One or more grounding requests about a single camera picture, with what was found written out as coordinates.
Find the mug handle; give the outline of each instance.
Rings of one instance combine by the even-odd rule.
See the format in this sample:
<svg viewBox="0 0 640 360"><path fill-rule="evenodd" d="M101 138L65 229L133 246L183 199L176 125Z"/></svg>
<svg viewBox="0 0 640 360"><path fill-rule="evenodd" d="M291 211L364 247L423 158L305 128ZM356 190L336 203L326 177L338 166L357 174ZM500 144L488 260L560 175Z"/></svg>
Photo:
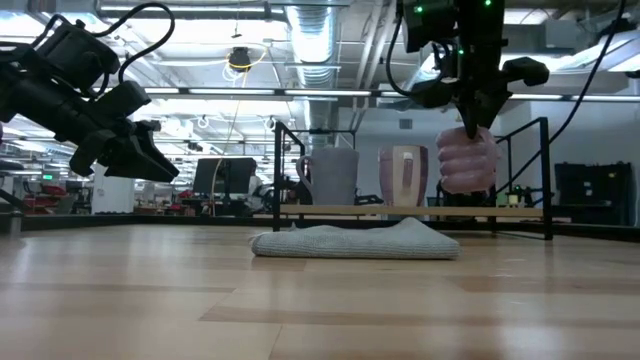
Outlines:
<svg viewBox="0 0 640 360"><path fill-rule="evenodd" d="M302 183L307 188L307 190L309 190L309 192L311 192L311 183L309 182L309 180L307 180L307 177L304 176L304 172L302 171L302 163L305 160L309 160L309 162L311 162L311 156L309 156L309 155L301 156L298 159L298 161L296 161L296 171L298 172L298 176L300 177L300 181L302 181Z"/></svg>
<svg viewBox="0 0 640 360"><path fill-rule="evenodd" d="M402 155L404 160L404 169L402 171L402 188L408 189L411 187L413 180L413 154L405 152Z"/></svg>

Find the wooden shelf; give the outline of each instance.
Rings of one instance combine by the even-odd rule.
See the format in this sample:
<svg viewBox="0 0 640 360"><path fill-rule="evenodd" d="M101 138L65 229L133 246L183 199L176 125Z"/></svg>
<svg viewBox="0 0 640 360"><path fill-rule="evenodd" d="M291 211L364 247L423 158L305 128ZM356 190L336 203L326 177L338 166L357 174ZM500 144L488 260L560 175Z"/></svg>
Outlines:
<svg viewBox="0 0 640 360"><path fill-rule="evenodd" d="M415 216L496 216L540 218L542 209L493 207L390 207L390 206L318 206L281 205L283 214L325 215L415 215Z"/></svg>

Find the black cable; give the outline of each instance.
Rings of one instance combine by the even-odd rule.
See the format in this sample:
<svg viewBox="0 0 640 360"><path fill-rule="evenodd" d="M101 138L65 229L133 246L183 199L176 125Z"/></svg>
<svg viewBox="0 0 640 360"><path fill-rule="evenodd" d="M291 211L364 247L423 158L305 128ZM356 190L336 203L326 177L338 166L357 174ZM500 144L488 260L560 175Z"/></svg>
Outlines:
<svg viewBox="0 0 640 360"><path fill-rule="evenodd" d="M49 31L53 29L53 25L55 25L56 21L58 20L62 21L65 24L70 24L69 20L67 20L67 18L65 18L64 16L60 14L54 14L51 19L49 19L47 25L44 27L44 31L40 35L38 35L35 40L33 40L33 42L31 43L31 47L35 49L38 45L40 45L42 40L47 38L47 35L49 35Z"/></svg>
<svg viewBox="0 0 640 360"><path fill-rule="evenodd" d="M393 31L393 37L391 37L391 44L389 44L389 51L387 51L387 61L385 64L385 70L387 72L387 80L389 81L389 84L391 85L393 90L400 95L409 97L409 96L413 96L414 93L411 91L405 91L402 88L400 88L400 86L398 86L398 84L396 84L396 82L393 80L393 75L391 74L391 57L393 56L393 48L396 45L396 41L398 40L398 34L400 33L400 27L402 26L402 17L398 17L397 22L398 23L396 24L396 28Z"/></svg>
<svg viewBox="0 0 640 360"><path fill-rule="evenodd" d="M533 15L536 11L542 11L542 12L544 12L544 13L547 15L547 19L551 19L551 18L552 18L551 14L549 14L549 12L548 12L546 9L544 9L544 8L536 8L536 9L533 9L533 10L529 11L529 12L528 12L528 13L527 13L523 18L522 18L522 20L520 20L520 23L519 23L519 24L520 24L520 25L521 25L521 24L523 24L523 23L524 23L524 21L525 21L525 20L527 20L527 18L528 18L529 16Z"/></svg>
<svg viewBox="0 0 640 360"><path fill-rule="evenodd" d="M123 17L121 17L118 21L116 21L113 25L111 25L107 30L99 32L99 33L92 34L93 36L95 36L97 38L110 35L114 31L116 31L120 26L122 26L127 20L132 18L134 15L136 15L140 11L142 11L144 9L147 9L147 8L150 8L150 7L160 8L160 9L164 10L167 13L167 15L169 15L169 20L171 21L171 24L169 25L169 30L162 37L162 39L160 39L157 43L155 43L155 44L149 46L148 48L140 51L139 53L133 55L132 57L128 58L122 64L122 66L120 67L120 71L118 71L118 81L120 83L124 82L124 72L129 67L129 65L131 65L134 61L138 60L139 58L156 51L158 48L160 48L162 45L164 45L169 40L169 38L171 38L171 35L173 35L173 31L176 28L176 18L173 15L173 12L166 5L158 3L158 2L150 2L150 3L140 4L140 5L136 6L136 7L134 7L133 9L131 9L128 13L126 13Z"/></svg>
<svg viewBox="0 0 640 360"><path fill-rule="evenodd" d="M100 85L100 89L96 93L94 99L104 94L104 92L107 91L107 86L109 86L109 73L105 72L104 76L102 77L102 84Z"/></svg>
<svg viewBox="0 0 640 360"><path fill-rule="evenodd" d="M626 0L620 0L620 8L618 9L618 14L616 16L616 19L614 20L611 32L609 33L609 35L607 36L607 40L604 43L604 46L602 47L602 51L600 52L600 55L598 55L598 58L596 59L596 62L593 64L593 69L591 69L591 73L589 73L589 77L587 78L587 82L584 84L584 87L582 88L582 91L580 92L580 96L578 97L578 100L576 100L576 104L574 105L573 109L571 110L571 112L569 113L569 116L567 117L567 120L565 120L565 122L562 124L562 126L560 127L560 129L558 129L558 131L553 134L553 136L549 139L549 144L553 143L558 136L560 136L560 134L562 134L562 132L569 126L569 124L571 123L571 121L573 120L574 116L576 115L576 112L578 111L578 108L580 107L580 104L582 104L582 101L585 97L585 95L587 94L587 92L589 91L589 87L591 86L591 82L593 81L593 78L596 76L596 73L598 72L598 68L600 67L600 63L602 63L602 60L604 60L604 57L607 55L607 50L609 49L609 45L611 45L611 42L613 41L613 37L615 36L615 29L618 28L618 24L620 23L620 20L622 20L622 16L624 15L624 8L626 6L627 1ZM509 179L509 181L502 186L500 189L498 189L496 191L496 194L504 191L505 189L507 189L509 187L509 185L513 184L513 182L520 177L520 175L522 175L527 168L533 164L534 161L536 161L536 159L538 158L538 156L540 156L542 154L542 150L538 150L538 152L535 153L535 155L533 155L533 157L531 159L529 159L529 161L527 161L524 166L518 170L518 172L511 177L511 179Z"/></svg>
<svg viewBox="0 0 640 360"><path fill-rule="evenodd" d="M402 89L400 86L398 86L398 84L393 80L393 75L391 74L391 58L393 56L393 48L396 45L396 41L398 40L398 34L400 33L400 27L402 26L402 17L398 17L398 19L396 20L397 24L396 24L396 28L393 31L393 37L391 38L391 43L389 44L389 51L387 51L387 59L385 61L385 70L387 72L387 81L389 81L389 84L391 85L391 87L393 88L393 90L395 92L397 92L400 95L404 95L407 97L411 97L416 95L417 93L414 93L412 91L406 91L404 89ZM440 44L442 47L444 47L444 52L445 52L445 59L448 59L449 56L451 56L451 52L449 50L449 48L447 47L446 44L443 44L441 42L438 41L434 41L435 43ZM442 80L442 78L444 77L444 71L442 71L442 69L440 70L440 73L438 74L438 77L436 78L436 82Z"/></svg>

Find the computer monitor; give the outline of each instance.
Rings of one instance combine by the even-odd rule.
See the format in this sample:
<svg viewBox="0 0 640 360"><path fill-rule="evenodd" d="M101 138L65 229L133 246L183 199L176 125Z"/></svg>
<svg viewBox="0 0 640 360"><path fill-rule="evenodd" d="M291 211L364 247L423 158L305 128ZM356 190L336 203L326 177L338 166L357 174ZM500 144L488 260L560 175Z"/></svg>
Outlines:
<svg viewBox="0 0 640 360"><path fill-rule="evenodd" d="M210 194L213 184L213 173L220 159L200 159L196 168L196 177L193 181L193 192ZM255 166L252 158L223 159L216 176L216 193L225 192L224 181L229 178L229 193L246 194L249 192L251 172Z"/></svg>

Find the gray cloth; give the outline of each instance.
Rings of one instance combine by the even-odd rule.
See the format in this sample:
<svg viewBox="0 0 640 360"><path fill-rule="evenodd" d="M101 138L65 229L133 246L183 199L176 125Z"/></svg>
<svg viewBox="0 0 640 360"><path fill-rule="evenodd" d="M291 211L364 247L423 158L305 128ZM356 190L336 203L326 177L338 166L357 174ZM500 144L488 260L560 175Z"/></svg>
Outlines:
<svg viewBox="0 0 640 360"><path fill-rule="evenodd" d="M355 259L455 259L457 241L407 218L390 228L345 230L333 226L264 233L253 239L258 256Z"/></svg>

